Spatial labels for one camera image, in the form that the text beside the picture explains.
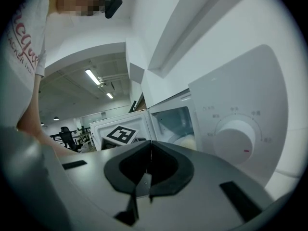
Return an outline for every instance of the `black rubber pad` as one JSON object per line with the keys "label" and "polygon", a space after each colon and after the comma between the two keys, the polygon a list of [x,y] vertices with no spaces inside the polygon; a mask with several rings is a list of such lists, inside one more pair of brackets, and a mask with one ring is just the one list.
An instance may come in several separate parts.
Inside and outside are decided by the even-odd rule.
{"label": "black rubber pad", "polygon": [[219,185],[245,222],[259,215],[262,210],[233,182]]}
{"label": "black rubber pad", "polygon": [[85,165],[85,164],[87,164],[87,163],[85,161],[81,160],[81,161],[76,161],[76,162],[73,162],[73,163],[62,164],[62,167],[64,168],[64,170],[68,170],[68,169],[79,167],[79,166],[82,166],[82,165]]}

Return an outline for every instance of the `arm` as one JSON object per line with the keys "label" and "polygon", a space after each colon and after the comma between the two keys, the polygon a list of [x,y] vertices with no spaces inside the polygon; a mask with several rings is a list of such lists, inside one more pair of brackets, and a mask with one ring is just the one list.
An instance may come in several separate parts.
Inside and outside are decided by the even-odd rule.
{"label": "arm", "polygon": [[46,135],[44,131],[42,130],[42,126],[40,124],[40,118],[39,118],[39,84],[40,84],[41,76],[35,75],[35,81],[34,81],[34,89],[32,94],[32,99],[30,102],[29,107],[27,108],[26,112],[22,116],[22,118],[19,120],[17,124],[17,128],[34,136],[37,138],[37,140],[41,144],[49,145],[51,146],[56,155],[59,156],[65,156],[65,155],[72,155],[76,154],[75,152],[68,150],[61,145],[59,145],[57,142],[55,142],[51,137]]}

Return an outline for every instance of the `ceiling light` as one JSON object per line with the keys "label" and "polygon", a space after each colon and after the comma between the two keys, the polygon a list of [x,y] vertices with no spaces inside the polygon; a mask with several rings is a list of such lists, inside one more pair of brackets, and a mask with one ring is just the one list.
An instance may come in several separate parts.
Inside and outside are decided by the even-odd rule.
{"label": "ceiling light", "polygon": [[111,99],[113,99],[113,96],[110,93],[107,93],[107,96]]}
{"label": "ceiling light", "polygon": [[90,76],[90,78],[95,82],[96,85],[100,85],[101,83],[98,81],[98,79],[94,76],[94,74],[92,73],[91,70],[87,69],[86,73],[88,74],[88,76]]}

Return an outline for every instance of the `office chair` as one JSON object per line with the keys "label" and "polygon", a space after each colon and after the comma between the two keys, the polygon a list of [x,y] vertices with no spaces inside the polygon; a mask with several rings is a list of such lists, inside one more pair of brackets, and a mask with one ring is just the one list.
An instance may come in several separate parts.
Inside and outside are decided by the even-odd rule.
{"label": "office chair", "polygon": [[61,132],[70,132],[68,127],[61,127]]}
{"label": "office chair", "polygon": [[67,145],[69,145],[69,149],[74,151],[74,152],[78,152],[78,149],[81,149],[81,147],[83,146],[83,144],[78,144],[76,145],[71,132],[60,132],[59,133],[63,143],[65,144],[65,147],[67,148]]}

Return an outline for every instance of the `ceiling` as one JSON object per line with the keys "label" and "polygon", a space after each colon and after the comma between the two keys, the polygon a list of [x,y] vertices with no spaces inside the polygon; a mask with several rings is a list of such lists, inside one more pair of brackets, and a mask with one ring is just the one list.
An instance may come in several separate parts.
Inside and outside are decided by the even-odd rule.
{"label": "ceiling", "polygon": [[[104,87],[98,88],[86,69],[91,69],[97,78],[102,77],[106,81]],[[71,118],[70,111],[76,109],[82,109],[82,115],[89,115],[84,108],[86,104],[109,103],[129,95],[125,53],[99,56],[62,68],[43,78],[39,90],[39,115],[44,123],[59,115],[61,119]]]}

